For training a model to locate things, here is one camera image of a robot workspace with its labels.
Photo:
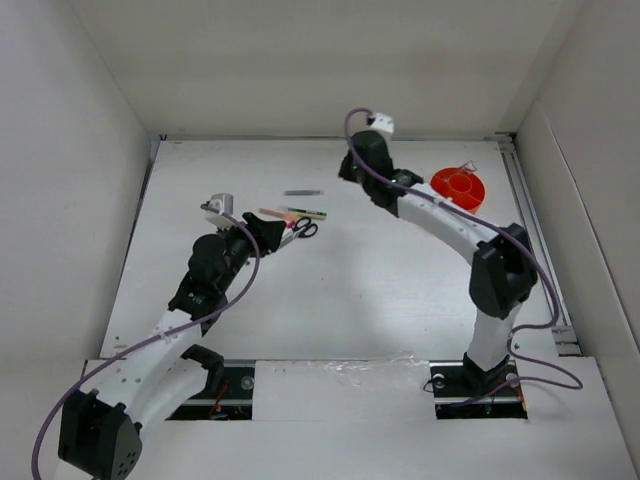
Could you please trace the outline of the white marker red cap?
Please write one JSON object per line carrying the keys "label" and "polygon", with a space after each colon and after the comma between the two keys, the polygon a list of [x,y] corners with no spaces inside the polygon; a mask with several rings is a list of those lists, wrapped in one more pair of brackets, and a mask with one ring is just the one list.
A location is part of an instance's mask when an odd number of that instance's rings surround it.
{"label": "white marker red cap", "polygon": [[296,236],[295,224],[289,223],[285,231],[283,232],[283,235],[279,244],[279,248],[283,249],[286,245],[288,245],[295,239],[295,236]]}

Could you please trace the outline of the black handled scissors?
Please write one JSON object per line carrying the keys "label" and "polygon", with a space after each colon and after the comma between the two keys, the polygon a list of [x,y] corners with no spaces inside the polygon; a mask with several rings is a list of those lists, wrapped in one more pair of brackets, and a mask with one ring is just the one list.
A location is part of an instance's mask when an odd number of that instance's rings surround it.
{"label": "black handled scissors", "polygon": [[292,226],[295,238],[311,238],[318,232],[319,226],[309,217],[300,217]]}

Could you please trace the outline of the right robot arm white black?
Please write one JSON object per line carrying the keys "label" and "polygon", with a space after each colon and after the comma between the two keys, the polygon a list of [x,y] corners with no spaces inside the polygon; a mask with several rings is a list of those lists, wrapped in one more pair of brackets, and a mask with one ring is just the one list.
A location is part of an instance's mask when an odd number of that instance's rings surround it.
{"label": "right robot arm white black", "polygon": [[538,280],[531,254],[438,195],[417,174],[395,168],[380,133],[357,132],[348,145],[340,178],[360,184],[376,206],[432,234],[470,265],[469,295],[477,313],[461,383],[468,397],[487,394],[506,380],[509,334]]}

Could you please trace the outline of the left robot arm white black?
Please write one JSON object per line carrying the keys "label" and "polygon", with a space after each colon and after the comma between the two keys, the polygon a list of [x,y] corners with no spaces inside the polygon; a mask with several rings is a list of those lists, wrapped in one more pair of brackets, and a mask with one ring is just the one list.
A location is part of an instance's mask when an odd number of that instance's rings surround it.
{"label": "left robot arm white black", "polygon": [[188,269],[147,339],[117,355],[115,370],[87,391],[76,387],[62,405],[59,458],[94,479],[124,479],[152,429],[195,394],[222,387],[223,357],[201,340],[231,306],[226,292],[249,259],[280,247],[282,220],[245,212],[220,215],[213,234],[193,244]]}

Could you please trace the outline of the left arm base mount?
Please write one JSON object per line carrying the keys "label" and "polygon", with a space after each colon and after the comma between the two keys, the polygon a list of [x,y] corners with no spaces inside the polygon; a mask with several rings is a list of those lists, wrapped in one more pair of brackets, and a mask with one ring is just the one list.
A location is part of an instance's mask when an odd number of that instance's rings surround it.
{"label": "left arm base mount", "polygon": [[207,372],[204,388],[182,403],[169,417],[175,421],[247,421],[252,419],[255,388],[254,360],[225,360],[203,346],[191,347],[184,359]]}

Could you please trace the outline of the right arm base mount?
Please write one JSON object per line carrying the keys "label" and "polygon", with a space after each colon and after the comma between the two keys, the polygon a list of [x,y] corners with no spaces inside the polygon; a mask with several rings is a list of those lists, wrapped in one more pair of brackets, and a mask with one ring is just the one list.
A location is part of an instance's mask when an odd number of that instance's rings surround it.
{"label": "right arm base mount", "polygon": [[518,374],[512,360],[487,383],[478,383],[462,361],[431,362],[429,372],[423,390],[432,395],[438,420],[528,418],[524,395],[518,385],[496,390]]}

